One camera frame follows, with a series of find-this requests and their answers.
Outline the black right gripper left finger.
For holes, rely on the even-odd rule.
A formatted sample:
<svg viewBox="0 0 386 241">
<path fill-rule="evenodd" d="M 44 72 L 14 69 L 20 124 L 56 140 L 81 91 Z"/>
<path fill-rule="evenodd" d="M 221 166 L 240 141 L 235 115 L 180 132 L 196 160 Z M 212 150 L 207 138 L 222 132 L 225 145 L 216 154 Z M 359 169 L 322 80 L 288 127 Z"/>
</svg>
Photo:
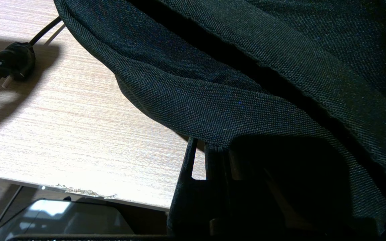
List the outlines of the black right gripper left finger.
<svg viewBox="0 0 386 241">
<path fill-rule="evenodd" d="M 173 235 L 210 235 L 229 214 L 228 151 L 205 143 L 204 180 L 192 177 L 198 139 L 189 137 L 170 211 L 168 232 Z"/>
</svg>

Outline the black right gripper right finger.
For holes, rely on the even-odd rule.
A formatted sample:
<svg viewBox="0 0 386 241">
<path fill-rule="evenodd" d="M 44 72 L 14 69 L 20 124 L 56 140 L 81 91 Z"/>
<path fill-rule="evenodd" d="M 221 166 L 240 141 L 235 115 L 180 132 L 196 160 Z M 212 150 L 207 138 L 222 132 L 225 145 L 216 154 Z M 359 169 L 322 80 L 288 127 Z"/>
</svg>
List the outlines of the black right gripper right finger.
<svg viewBox="0 0 386 241">
<path fill-rule="evenodd" d="M 284 216 L 265 179 L 264 171 L 239 151 L 210 145 L 210 180 L 218 193 L 212 235 L 284 234 Z"/>
</svg>

